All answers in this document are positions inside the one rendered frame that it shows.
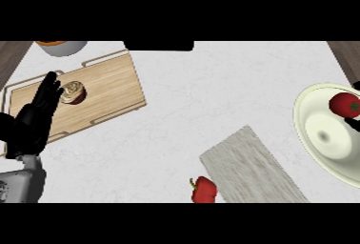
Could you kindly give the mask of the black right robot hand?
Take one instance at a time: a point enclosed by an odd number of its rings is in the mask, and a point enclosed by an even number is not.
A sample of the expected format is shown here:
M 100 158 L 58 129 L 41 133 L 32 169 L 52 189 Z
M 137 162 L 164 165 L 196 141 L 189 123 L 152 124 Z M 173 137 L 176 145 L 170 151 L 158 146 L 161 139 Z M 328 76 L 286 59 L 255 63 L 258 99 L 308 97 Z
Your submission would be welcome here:
M 360 80 L 357 82 L 353 83 L 351 87 L 360 91 Z M 345 123 L 348 124 L 348 126 L 360 132 L 360 120 L 356 120 L 353 118 L 347 118 L 345 119 Z

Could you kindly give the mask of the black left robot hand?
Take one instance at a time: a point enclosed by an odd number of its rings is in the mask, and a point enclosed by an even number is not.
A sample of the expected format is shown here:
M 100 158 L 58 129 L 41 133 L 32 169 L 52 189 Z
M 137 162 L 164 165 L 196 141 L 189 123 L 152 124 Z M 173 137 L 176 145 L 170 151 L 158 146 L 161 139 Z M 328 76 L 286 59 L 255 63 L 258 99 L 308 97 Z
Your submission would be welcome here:
M 0 112 L 0 141 L 6 142 L 6 158 L 38 155 L 46 148 L 52 116 L 63 93 L 58 75 L 50 71 L 44 77 L 32 101 L 12 117 Z

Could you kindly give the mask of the red tomato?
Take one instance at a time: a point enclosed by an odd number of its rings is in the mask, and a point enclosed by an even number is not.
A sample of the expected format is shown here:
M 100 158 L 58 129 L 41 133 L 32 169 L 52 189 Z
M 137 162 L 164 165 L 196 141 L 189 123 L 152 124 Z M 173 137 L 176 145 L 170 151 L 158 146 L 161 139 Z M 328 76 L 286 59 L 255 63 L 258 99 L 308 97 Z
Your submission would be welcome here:
M 360 115 L 360 98 L 348 92 L 339 92 L 329 100 L 329 110 L 342 118 Z

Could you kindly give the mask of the cream bowl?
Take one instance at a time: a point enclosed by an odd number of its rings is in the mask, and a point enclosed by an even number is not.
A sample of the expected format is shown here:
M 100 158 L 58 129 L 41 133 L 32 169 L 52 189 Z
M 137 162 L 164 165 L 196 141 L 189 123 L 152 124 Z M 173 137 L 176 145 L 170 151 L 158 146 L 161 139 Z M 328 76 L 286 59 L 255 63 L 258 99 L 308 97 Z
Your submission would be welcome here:
M 322 83 L 304 89 L 294 104 L 294 126 L 314 162 L 339 180 L 360 188 L 360 132 L 331 112 L 332 97 L 360 91 L 339 84 Z

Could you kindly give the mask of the grey woven placemat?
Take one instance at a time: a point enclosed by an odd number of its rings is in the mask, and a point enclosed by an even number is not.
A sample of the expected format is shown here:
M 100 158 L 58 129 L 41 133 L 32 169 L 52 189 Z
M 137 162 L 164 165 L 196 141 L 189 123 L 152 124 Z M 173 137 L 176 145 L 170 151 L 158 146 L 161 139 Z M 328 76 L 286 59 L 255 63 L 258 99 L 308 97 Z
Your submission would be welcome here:
M 227 203 L 308 203 L 249 126 L 199 156 L 199 161 Z

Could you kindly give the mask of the chocolate cupcake with cream swirl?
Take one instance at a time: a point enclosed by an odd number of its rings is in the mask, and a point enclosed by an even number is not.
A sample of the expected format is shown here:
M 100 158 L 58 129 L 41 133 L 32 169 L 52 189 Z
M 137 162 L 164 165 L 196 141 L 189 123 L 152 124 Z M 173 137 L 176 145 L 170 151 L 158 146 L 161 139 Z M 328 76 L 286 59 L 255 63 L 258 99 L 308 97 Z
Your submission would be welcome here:
M 61 95 L 61 102 L 69 105 L 80 104 L 87 95 L 83 83 L 78 81 L 72 81 L 66 83 L 62 88 L 63 93 Z

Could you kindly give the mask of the wooden cutting board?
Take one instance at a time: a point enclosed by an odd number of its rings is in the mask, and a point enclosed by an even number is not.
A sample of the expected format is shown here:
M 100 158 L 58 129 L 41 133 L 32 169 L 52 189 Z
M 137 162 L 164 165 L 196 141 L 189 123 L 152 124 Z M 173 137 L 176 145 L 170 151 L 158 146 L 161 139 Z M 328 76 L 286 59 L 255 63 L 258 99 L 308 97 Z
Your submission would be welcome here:
M 78 81 L 86 98 L 77 105 L 59 103 L 47 142 L 89 129 L 146 105 L 130 51 L 122 49 L 81 63 L 81 68 L 56 71 L 62 84 Z

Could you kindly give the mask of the grey pot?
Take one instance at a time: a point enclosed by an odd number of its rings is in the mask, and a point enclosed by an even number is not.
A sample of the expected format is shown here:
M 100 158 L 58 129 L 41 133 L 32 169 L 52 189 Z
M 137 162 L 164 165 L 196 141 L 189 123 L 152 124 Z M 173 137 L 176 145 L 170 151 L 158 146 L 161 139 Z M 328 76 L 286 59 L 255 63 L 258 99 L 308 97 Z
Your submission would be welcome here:
M 87 45 L 86 41 L 68 41 L 59 46 L 40 46 L 44 52 L 55 57 L 63 57 L 75 54 Z

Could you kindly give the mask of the orange food in pot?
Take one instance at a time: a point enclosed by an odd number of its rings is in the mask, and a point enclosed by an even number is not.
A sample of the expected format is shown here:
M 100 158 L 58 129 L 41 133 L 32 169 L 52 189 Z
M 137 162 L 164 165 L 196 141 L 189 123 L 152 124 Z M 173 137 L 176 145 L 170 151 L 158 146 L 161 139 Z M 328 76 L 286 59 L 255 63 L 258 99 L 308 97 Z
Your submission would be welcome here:
M 68 41 L 35 41 L 35 43 L 40 45 L 40 46 L 59 46 L 62 44 L 65 44 Z

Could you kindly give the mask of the black appliance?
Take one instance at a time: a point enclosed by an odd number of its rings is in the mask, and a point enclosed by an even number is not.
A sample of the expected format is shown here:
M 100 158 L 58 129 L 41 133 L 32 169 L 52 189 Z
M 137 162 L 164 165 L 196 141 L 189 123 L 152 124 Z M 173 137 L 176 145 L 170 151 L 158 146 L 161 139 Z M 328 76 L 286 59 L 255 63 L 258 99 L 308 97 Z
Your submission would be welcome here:
M 124 45 L 131 51 L 190 51 L 193 41 L 125 41 Z

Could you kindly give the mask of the red bell pepper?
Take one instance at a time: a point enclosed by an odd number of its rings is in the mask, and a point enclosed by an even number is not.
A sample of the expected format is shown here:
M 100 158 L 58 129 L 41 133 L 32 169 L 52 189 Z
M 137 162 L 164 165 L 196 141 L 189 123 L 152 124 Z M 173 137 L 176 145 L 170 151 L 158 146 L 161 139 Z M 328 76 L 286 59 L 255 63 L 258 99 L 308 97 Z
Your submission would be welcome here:
M 196 180 L 190 180 L 190 185 L 193 187 L 193 203 L 214 203 L 218 192 L 215 183 L 201 176 Z

